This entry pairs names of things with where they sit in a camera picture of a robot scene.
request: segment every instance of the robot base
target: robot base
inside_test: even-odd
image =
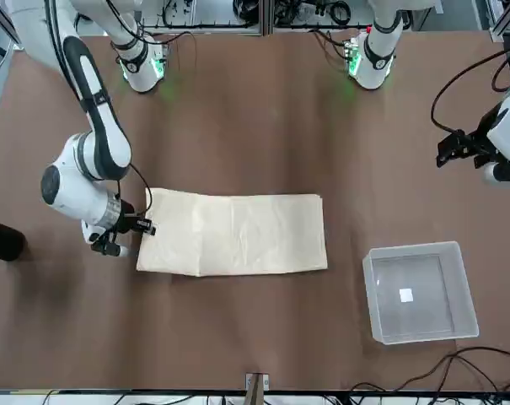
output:
[[[120,61],[123,77],[129,82],[133,90],[147,93],[164,77],[168,46],[148,45],[148,56],[137,73],[131,73],[129,67]]]

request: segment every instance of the fabric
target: fabric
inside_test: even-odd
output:
[[[152,194],[147,217],[157,231],[142,238],[137,270],[200,277],[328,267],[319,196]]]

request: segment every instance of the metal frame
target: metal frame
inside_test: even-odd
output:
[[[504,13],[497,19],[494,27],[491,29],[491,34],[494,37],[502,37],[502,35],[507,31],[507,29],[510,26],[510,5],[507,7],[507,9],[504,11]]]
[[[5,33],[11,38],[11,41],[17,44],[20,43],[20,39],[13,25],[13,21],[11,21],[8,14],[3,10],[1,6],[0,6],[0,27],[2,27]]]

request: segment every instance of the brown table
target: brown table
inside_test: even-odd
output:
[[[510,350],[510,189],[473,162],[438,170],[445,134],[432,99],[460,69],[499,49],[487,33],[404,35],[392,76],[362,91],[309,34],[179,40],[158,91],[130,91],[105,38],[89,45],[151,186],[222,195],[324,198],[329,269],[243,278],[137,273],[107,258],[40,198],[43,169],[88,123],[62,78],[15,55],[0,106],[0,221],[30,254],[0,262],[0,386],[241,389],[394,387],[467,345]],[[499,100],[489,64],[462,78],[438,117],[471,130]],[[143,205],[130,174],[122,196]],[[480,337],[385,347],[370,334],[361,260],[373,246],[460,243]],[[137,249],[139,239],[127,240]],[[495,381],[510,359],[472,354]],[[433,389],[439,380],[415,387]],[[448,388],[480,390],[456,364]]]

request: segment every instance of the black cable on floor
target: black cable on floor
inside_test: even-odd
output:
[[[450,128],[450,127],[447,127],[445,125],[443,125],[442,123],[440,123],[435,117],[434,117],[434,113],[435,113],[435,110],[436,110],[436,106],[437,106],[437,103],[438,101],[440,100],[440,97],[446,92],[446,90],[453,84],[455,83],[457,80],[459,80],[459,78],[463,77],[465,74],[467,74],[470,70],[473,70],[493,59],[496,59],[497,57],[500,57],[501,55],[505,55],[507,53],[510,52],[510,47],[507,48],[506,50],[504,51],[498,51],[498,52],[495,52],[493,53],[492,55],[488,56],[488,57],[484,57],[483,59],[479,60],[478,62],[476,63],[473,63],[471,64],[470,66],[468,66],[467,68],[465,68],[464,70],[462,70],[461,72],[457,73],[453,78],[451,78],[451,80],[449,80],[445,86],[442,87],[442,89],[438,92],[437,96],[434,98],[434,101],[432,102],[432,106],[431,106],[431,121],[432,123],[442,129],[443,131],[446,131],[446,132],[449,132],[449,133],[456,133],[457,130],[453,129],[453,128]]]

